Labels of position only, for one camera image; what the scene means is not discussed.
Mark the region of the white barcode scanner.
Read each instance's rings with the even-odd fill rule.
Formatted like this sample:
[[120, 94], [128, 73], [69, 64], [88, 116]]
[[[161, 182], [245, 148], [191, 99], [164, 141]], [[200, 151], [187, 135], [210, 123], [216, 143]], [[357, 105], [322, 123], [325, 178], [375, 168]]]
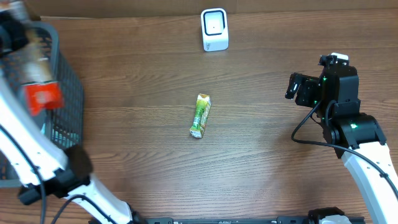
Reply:
[[226, 11], [222, 8], [205, 9], [200, 19], [204, 51], [226, 50], [229, 47]]

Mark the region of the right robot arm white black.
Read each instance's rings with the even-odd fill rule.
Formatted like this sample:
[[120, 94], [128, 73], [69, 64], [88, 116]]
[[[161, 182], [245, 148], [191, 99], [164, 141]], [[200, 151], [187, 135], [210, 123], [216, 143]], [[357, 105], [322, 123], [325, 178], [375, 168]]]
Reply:
[[323, 62], [321, 75], [293, 73], [285, 94], [316, 114], [325, 142], [343, 161], [374, 223], [397, 223], [397, 173], [377, 120], [360, 111], [359, 77], [348, 62]]

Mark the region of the grey plastic shopping basket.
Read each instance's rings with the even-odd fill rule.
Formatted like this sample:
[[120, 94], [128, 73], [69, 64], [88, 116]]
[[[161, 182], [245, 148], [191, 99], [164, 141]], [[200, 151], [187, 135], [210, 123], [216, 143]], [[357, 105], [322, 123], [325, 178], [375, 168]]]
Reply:
[[[83, 87], [80, 79], [59, 49], [59, 38], [55, 28], [44, 22], [33, 22], [32, 25], [41, 44], [42, 54], [49, 61], [53, 77], [58, 81], [64, 102], [64, 107], [42, 111], [39, 115], [33, 116], [32, 119], [41, 128], [42, 134], [48, 137], [58, 148], [65, 151], [75, 144], [82, 144]], [[19, 80], [21, 77], [20, 61], [20, 52], [10, 53], [1, 58], [1, 68], [13, 95], [28, 111], [25, 94]], [[20, 186], [21, 183], [16, 171], [6, 159], [6, 156], [1, 153], [1, 188], [17, 188]]]

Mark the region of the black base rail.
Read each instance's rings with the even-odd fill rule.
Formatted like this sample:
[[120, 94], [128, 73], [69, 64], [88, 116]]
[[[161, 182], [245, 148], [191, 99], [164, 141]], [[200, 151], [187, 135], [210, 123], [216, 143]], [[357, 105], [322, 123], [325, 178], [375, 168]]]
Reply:
[[232, 218], [232, 219], [173, 219], [148, 218], [147, 224], [309, 224], [315, 223], [305, 216], [281, 216], [277, 218]]

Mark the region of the orange cracker pack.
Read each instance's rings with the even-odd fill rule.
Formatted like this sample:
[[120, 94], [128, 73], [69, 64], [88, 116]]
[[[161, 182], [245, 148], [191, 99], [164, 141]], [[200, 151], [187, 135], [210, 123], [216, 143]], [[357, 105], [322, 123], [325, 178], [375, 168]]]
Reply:
[[43, 110], [54, 110], [64, 106], [63, 94], [54, 78], [49, 59], [44, 57], [39, 36], [22, 1], [4, 4], [11, 18], [20, 24], [22, 38], [22, 86], [30, 114], [38, 115]]

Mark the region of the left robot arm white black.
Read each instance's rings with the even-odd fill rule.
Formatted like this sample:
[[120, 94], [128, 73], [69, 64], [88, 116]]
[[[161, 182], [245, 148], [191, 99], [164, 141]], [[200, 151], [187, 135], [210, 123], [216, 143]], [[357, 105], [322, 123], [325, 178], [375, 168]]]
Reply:
[[54, 195], [100, 223], [144, 223], [94, 173], [82, 146], [84, 102], [57, 31], [1, 11], [1, 152], [21, 183], [19, 200]]

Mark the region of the green juice carton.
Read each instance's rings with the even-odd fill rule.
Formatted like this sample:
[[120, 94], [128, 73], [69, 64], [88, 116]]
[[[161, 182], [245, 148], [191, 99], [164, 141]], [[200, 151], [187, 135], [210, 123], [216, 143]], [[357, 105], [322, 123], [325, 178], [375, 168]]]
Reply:
[[197, 97], [195, 115], [193, 124], [189, 129], [190, 134], [195, 138], [202, 138], [205, 132], [208, 115], [211, 110], [211, 98], [210, 95], [200, 93]]

